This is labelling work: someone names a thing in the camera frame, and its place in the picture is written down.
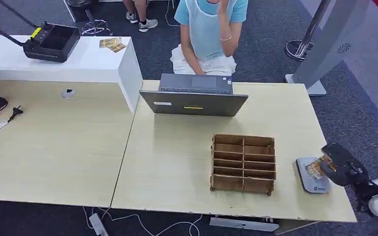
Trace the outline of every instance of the laptop keyboard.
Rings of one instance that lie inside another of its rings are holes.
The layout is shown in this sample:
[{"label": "laptop keyboard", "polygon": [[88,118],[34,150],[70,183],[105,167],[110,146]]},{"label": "laptop keyboard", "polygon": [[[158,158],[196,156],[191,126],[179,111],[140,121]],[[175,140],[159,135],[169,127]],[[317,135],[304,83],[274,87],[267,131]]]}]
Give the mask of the laptop keyboard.
[{"label": "laptop keyboard", "polygon": [[220,93],[231,94],[228,90],[210,90],[210,89],[187,89],[187,88],[161,88],[162,92],[197,92],[197,93]]}]

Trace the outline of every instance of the yellow sticker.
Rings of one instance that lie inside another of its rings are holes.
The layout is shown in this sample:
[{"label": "yellow sticker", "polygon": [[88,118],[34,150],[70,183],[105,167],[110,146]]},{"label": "yellow sticker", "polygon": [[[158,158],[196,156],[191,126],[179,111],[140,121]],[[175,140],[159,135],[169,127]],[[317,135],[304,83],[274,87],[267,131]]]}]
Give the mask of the yellow sticker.
[{"label": "yellow sticker", "polygon": [[40,30],[41,30],[40,27],[36,28],[36,29],[34,30],[34,32],[32,32],[31,37],[34,38],[34,37],[38,34],[38,32],[40,32]]},{"label": "yellow sticker", "polygon": [[183,107],[185,109],[197,109],[197,110],[202,110],[203,107]]}]

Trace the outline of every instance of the desk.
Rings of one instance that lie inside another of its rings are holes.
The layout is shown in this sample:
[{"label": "desk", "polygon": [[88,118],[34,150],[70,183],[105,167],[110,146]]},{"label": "desk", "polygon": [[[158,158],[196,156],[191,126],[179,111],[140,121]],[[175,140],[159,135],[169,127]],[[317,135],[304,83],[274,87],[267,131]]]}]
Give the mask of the desk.
[{"label": "desk", "polygon": [[[29,36],[14,36],[25,42]],[[0,35],[0,80],[117,83],[134,112],[143,83],[131,37],[121,37],[126,48],[114,53],[99,48],[101,39],[81,37],[64,63],[30,59],[23,49]]]},{"label": "desk", "polygon": [[0,122],[24,106],[0,130],[0,200],[109,207],[133,118],[118,84],[0,80],[0,96]]},{"label": "desk", "polygon": [[[159,81],[144,81],[157,90]],[[250,97],[234,118],[153,114],[140,98],[124,155],[112,208],[272,217],[277,234],[318,221],[356,222],[343,187],[327,195],[302,189],[295,159],[320,156],[326,144],[314,109],[300,84],[234,83]],[[214,133],[275,138],[272,196],[210,191]]]}]

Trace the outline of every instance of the white counter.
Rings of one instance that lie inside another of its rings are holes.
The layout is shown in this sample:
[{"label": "white counter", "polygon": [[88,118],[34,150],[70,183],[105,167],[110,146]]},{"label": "white counter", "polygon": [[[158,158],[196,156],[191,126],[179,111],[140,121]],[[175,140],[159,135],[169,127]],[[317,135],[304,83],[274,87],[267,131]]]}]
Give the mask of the white counter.
[{"label": "white counter", "polygon": [[[25,42],[28,36],[14,36]],[[0,80],[118,83],[132,112],[137,105],[142,75],[131,37],[117,53],[99,48],[112,37],[81,37],[64,63],[30,59],[22,47],[0,35]]]}]

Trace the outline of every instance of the black control box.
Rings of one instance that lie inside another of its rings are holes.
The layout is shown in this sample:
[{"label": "black control box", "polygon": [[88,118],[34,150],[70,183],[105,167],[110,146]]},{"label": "black control box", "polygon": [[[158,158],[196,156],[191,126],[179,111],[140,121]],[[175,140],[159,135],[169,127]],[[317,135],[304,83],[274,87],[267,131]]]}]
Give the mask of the black control box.
[{"label": "black control box", "polygon": [[31,59],[65,62],[80,39],[79,29],[45,22],[23,45]]}]

